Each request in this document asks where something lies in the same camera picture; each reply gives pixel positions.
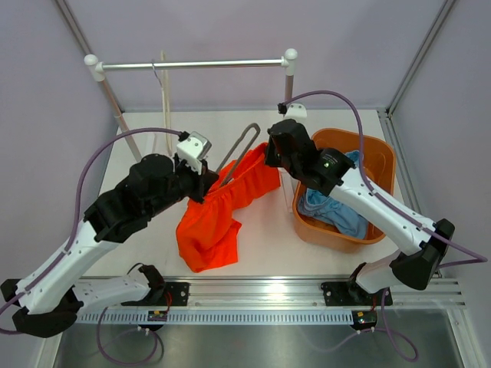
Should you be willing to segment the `white plastic hanger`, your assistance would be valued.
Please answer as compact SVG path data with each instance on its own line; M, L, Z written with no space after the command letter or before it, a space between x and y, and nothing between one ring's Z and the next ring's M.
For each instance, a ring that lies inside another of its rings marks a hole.
M160 61L166 61L166 54L164 50L160 51ZM162 102L162 112L163 112L163 127L167 129L172 128L171 121L171 110L170 110L170 84L168 70L157 70L154 62L153 63L153 73L160 85L161 102ZM169 156L173 155L173 141L169 133L166 133L166 151Z

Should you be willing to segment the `orange shorts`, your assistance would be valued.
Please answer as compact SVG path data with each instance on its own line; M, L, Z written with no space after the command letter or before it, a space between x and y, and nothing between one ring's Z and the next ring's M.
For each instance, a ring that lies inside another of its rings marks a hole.
M242 223L235 210L280 187L278 169L265 164L267 143L249 150L240 163L230 162L219 171L219 180L203 203L188 201L176 228L180 257L199 273L234 264L239 260L238 234Z

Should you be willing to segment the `light blue shorts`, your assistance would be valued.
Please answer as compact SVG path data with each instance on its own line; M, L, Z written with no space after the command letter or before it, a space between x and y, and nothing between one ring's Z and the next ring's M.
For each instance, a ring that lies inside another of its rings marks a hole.
M367 219L348 205L318 190L306 189L298 201L297 209L303 216L333 225L342 235L364 239L367 234Z

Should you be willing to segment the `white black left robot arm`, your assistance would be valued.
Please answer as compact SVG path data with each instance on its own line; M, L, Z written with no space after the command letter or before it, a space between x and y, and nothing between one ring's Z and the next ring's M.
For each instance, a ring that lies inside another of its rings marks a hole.
M166 282L152 265L86 284L80 278L172 205L185 198L203 201L218 178L206 163L193 170L183 159L160 154L132 165L127 177L75 221L70 237L42 266L25 278L2 283L6 304L19 307L10 333L48 338L67 330L79 316L105 307L159 304L166 296Z

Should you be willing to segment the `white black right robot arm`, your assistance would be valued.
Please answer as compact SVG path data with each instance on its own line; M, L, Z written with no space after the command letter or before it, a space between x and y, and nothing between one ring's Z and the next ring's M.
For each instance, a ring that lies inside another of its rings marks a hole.
M335 148L317 148L305 127L293 119L274 124L268 135L266 165L282 167L305 187L352 208L398 247L392 255L360 264L344 285L327 293L362 305L374 298L382 301L384 289L395 285L427 288L447 253L455 230L451 222L434 222L413 212L370 181L361 163Z

